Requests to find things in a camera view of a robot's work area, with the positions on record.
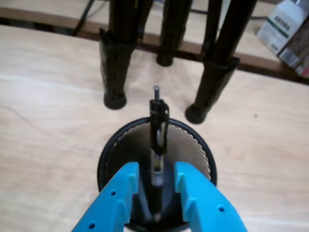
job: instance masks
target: tripod leg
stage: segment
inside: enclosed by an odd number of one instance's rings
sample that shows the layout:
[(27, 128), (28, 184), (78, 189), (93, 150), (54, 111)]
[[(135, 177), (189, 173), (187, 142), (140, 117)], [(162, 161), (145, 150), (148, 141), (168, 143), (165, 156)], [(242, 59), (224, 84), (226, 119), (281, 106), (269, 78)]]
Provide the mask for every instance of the tripod leg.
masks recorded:
[(257, 0), (231, 1), (214, 50), (209, 55), (204, 55), (204, 73), (195, 102), (185, 112), (191, 123), (199, 124), (205, 120), (236, 69), (239, 59), (234, 58), (233, 54), (256, 2)]
[(124, 85), (136, 47), (139, 19), (135, 3), (135, 0), (110, 0), (109, 30), (99, 32), (104, 103), (110, 109), (120, 109), (126, 104)]
[(185, 25), (190, 13), (192, 0), (166, 0), (163, 11), (163, 22), (160, 47), (156, 61), (161, 66), (172, 65), (185, 32)]

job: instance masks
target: wooden tabletop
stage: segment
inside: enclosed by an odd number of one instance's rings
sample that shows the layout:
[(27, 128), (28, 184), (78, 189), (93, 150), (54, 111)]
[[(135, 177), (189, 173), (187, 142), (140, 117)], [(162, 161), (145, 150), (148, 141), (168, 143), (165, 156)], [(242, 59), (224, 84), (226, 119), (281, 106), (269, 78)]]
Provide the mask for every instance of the wooden tabletop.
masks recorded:
[[(164, 68), (135, 50), (127, 105), (102, 103), (98, 43), (0, 27), (0, 231), (67, 232), (98, 195), (100, 153), (148, 115), (160, 85), (171, 117), (195, 97), (203, 65)], [(236, 71), (202, 125), (218, 188), (250, 232), (309, 230), (309, 87)]]

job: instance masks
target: rubber foot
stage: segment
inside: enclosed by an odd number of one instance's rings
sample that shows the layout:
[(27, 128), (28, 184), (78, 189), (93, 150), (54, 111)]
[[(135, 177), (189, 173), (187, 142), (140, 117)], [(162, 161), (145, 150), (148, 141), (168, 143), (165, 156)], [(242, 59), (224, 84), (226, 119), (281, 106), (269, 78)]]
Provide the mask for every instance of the rubber foot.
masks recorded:
[(206, 110), (197, 109), (193, 105), (185, 111), (186, 119), (193, 124), (201, 124), (204, 122), (206, 115)]
[(156, 62), (163, 67), (171, 66), (173, 64), (173, 56), (158, 54), (156, 57)]
[(126, 105), (126, 96), (123, 93), (113, 96), (112, 98), (108, 98), (107, 95), (104, 94), (104, 104), (111, 110), (119, 110)]

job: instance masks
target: black cable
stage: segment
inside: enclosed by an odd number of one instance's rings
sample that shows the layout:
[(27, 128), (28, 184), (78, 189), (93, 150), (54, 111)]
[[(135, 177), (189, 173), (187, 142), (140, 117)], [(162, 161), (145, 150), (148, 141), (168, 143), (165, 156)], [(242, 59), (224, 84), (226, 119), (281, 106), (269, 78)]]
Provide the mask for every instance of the black cable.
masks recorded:
[(84, 9), (84, 12), (83, 12), (83, 14), (82, 14), (82, 16), (81, 16), (81, 18), (80, 18), (80, 20), (79, 20), (77, 26), (75, 27), (75, 29), (74, 29), (73, 32), (72, 32), (72, 36), (76, 36), (77, 33), (79, 32), (79, 30), (80, 30), (80, 29), (82, 28), (82, 26), (84, 25), (84, 23), (85, 23), (85, 21), (86, 21), (86, 18), (87, 18), (87, 15), (88, 15), (88, 13), (89, 13), (89, 10), (90, 10), (90, 8), (91, 8), (91, 6), (92, 6), (92, 4), (93, 4), (94, 1), (95, 1), (95, 0), (89, 0), (89, 2), (87, 3), (86, 8)]

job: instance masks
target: black pole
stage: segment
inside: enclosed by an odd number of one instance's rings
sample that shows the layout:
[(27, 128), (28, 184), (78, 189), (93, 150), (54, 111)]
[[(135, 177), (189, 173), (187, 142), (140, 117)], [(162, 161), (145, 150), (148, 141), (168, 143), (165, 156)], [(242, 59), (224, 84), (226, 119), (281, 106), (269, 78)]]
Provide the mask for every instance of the black pole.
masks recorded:
[(221, 8), (222, 0), (210, 0), (208, 2), (205, 38), (202, 47), (202, 53), (207, 53), (208, 57), (212, 54), (216, 43)]
[(180, 47), (192, 0), (166, 0), (164, 3), (160, 47), (156, 61), (161, 66), (172, 65), (173, 57)]
[(257, 0), (232, 0), (211, 59), (219, 64), (227, 64), (250, 20)]
[(120, 109), (126, 104), (124, 85), (131, 54), (143, 30), (152, 0), (110, 0), (109, 30), (100, 29), (104, 104)]
[(204, 72), (197, 96), (195, 102), (185, 112), (186, 118), (191, 123), (199, 124), (205, 120), (239, 64), (239, 59), (234, 58), (233, 54), (256, 2), (257, 0), (231, 1), (217, 43), (210, 46), (211, 49), (214, 48), (213, 51), (210, 56), (203, 55)]

